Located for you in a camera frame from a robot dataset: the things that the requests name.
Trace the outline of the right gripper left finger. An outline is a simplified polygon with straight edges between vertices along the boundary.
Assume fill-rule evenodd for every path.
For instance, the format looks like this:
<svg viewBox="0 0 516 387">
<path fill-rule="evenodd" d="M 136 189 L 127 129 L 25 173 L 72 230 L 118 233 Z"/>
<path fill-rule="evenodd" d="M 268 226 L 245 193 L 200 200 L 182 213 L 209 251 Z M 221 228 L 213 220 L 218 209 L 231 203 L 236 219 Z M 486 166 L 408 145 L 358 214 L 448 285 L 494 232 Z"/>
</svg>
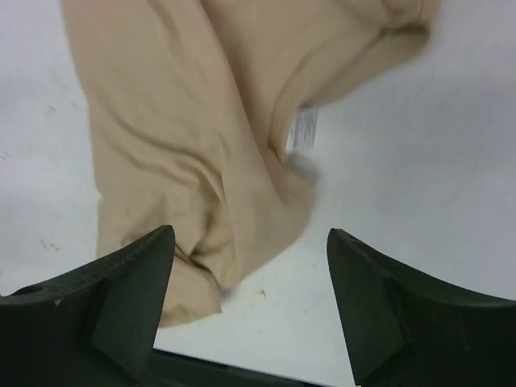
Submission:
<svg viewBox="0 0 516 387">
<path fill-rule="evenodd" d="M 3 386 L 142 386 L 173 266 L 158 227 L 1 298 Z"/>
</svg>

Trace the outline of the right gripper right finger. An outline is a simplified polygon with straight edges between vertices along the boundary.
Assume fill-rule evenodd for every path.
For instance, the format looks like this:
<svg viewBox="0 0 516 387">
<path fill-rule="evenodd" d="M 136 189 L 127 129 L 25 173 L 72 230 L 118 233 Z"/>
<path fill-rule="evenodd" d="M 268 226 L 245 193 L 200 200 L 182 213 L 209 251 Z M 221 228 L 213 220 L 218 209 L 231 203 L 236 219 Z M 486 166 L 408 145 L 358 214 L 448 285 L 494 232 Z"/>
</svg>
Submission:
<svg viewBox="0 0 516 387">
<path fill-rule="evenodd" d="M 327 260 L 356 385 L 514 385 L 514 301 L 441 281 L 340 229 Z"/>
</svg>

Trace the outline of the beige t shirt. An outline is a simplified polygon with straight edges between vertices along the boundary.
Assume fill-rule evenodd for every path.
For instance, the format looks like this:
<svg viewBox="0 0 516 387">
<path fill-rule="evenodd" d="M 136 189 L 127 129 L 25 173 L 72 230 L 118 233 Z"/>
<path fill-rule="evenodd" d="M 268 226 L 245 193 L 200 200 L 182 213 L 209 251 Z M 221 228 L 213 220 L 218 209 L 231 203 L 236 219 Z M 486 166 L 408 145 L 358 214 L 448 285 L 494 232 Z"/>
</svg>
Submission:
<svg viewBox="0 0 516 387">
<path fill-rule="evenodd" d="M 415 56 L 436 1 L 64 1 L 88 102 L 98 254 L 173 226 L 160 316 L 217 314 L 223 290 L 305 230 L 311 183 L 289 127 Z"/>
</svg>

